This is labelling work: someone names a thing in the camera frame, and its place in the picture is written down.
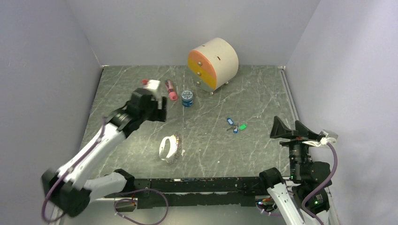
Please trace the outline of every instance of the wall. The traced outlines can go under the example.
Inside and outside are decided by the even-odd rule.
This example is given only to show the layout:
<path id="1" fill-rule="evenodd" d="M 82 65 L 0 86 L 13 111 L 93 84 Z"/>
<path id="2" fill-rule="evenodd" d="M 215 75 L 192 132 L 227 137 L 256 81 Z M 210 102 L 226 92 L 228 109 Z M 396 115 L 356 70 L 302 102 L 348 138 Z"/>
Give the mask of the wall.
<path id="1" fill-rule="evenodd" d="M 397 12 L 394 0 L 321 0 L 287 64 L 300 119 L 339 134 L 331 191 L 344 225 L 398 220 Z"/>
<path id="2" fill-rule="evenodd" d="M 63 0 L 2 1 L 0 21 L 0 224 L 44 224 L 40 176 L 79 149 L 102 68 Z"/>
<path id="3" fill-rule="evenodd" d="M 240 64 L 286 65 L 319 0 L 67 0 L 103 65 L 185 65 L 220 37 Z"/>

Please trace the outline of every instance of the white cylinder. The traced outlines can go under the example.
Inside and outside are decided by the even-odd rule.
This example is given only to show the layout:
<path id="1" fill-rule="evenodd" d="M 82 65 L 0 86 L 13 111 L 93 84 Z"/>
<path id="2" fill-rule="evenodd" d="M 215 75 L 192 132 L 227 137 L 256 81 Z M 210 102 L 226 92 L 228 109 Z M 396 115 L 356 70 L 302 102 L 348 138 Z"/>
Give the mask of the white cylinder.
<path id="1" fill-rule="evenodd" d="M 233 78 L 238 66 L 235 50 L 221 38 L 214 38 L 188 54 L 188 67 L 193 72 L 194 80 L 209 92 Z"/>

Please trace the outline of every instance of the gray marble surface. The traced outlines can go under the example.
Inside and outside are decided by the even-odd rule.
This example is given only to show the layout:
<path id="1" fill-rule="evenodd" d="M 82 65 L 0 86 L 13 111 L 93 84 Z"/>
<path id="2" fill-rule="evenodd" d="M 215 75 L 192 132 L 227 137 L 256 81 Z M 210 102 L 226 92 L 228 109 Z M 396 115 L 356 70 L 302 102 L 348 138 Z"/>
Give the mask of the gray marble surface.
<path id="1" fill-rule="evenodd" d="M 280 74 L 274 66 L 240 66 L 238 74 L 210 95 L 196 87 L 186 66 L 105 67 L 84 134 L 86 145 L 101 126 L 101 116 L 124 105 L 142 79 L 173 81 L 177 93 L 191 90 L 194 103 L 168 101 L 167 122 L 144 122 L 95 169 L 97 178 L 122 168 L 136 178 L 258 176 L 278 168 L 289 175 L 288 149 L 269 138 L 275 115 L 291 126 L 293 117 Z M 163 95 L 167 95 L 162 84 Z M 226 131 L 227 117 L 247 123 L 244 131 Z M 183 155 L 169 165 L 159 158 L 163 137 L 178 133 Z"/>

